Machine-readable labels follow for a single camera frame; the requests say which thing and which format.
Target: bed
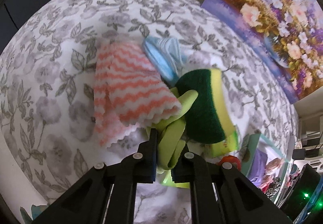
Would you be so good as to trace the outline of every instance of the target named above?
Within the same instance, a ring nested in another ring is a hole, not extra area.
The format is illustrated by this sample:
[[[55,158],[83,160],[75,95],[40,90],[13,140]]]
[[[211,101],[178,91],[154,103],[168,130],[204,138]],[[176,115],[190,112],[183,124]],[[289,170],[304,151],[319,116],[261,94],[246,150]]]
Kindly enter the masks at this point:
[[[240,149],[232,155],[242,158],[249,135],[263,133],[286,156],[298,128],[294,106],[253,50],[196,0],[51,0],[0,57],[2,133],[48,203],[96,163],[118,163],[147,140],[138,129],[106,148],[92,134],[97,48],[147,35],[178,38],[190,69],[222,71],[226,106],[239,130]],[[198,143],[188,145],[203,152]],[[138,185],[135,223],[182,224],[190,216],[189,190]]]

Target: green scouring pad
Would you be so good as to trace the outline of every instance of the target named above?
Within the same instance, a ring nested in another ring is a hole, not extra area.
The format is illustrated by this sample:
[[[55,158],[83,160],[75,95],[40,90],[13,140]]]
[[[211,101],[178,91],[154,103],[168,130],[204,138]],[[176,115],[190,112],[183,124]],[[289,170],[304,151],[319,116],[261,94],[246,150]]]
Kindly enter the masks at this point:
[[[187,136],[197,142],[214,144],[235,131],[227,113],[221,71],[199,69],[184,74],[176,83],[180,95],[196,90],[198,97],[185,114]]]

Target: orange and white striped cloth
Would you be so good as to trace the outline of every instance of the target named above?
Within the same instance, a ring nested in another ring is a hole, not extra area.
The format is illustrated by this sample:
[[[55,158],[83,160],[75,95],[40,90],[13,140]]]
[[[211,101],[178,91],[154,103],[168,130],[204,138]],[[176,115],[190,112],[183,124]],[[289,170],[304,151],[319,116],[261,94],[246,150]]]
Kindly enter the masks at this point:
[[[178,114],[181,104],[135,42],[104,44],[94,86],[95,131],[110,146],[140,126]]]

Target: screw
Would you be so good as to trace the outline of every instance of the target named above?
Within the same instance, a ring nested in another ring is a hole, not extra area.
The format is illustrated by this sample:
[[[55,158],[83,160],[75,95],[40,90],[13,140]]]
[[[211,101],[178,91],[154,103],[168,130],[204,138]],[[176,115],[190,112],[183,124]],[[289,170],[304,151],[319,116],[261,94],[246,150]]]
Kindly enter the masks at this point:
[[[224,162],[224,163],[222,164],[222,167],[223,167],[224,169],[232,169],[232,164],[231,164],[231,163],[229,163],[229,162]]]
[[[141,158],[143,158],[143,154],[141,154],[141,153],[135,153],[135,154],[132,155],[132,157],[134,159],[141,159]]]
[[[94,166],[95,169],[103,169],[104,168],[104,163],[103,162],[100,162],[100,163],[97,163],[95,166]]]
[[[192,152],[186,152],[184,156],[188,159],[192,159],[194,157],[194,154]]]

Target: blue cloth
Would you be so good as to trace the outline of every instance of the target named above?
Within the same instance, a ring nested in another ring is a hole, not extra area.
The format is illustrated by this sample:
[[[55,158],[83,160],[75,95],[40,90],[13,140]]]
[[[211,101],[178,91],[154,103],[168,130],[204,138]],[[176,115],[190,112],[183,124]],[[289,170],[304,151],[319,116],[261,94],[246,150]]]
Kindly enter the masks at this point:
[[[187,61],[180,53],[178,40],[147,36],[143,41],[143,51],[165,82],[174,87]]]
[[[36,219],[45,209],[48,208],[49,205],[41,205],[41,206],[31,206],[31,215],[33,217],[33,220]]]

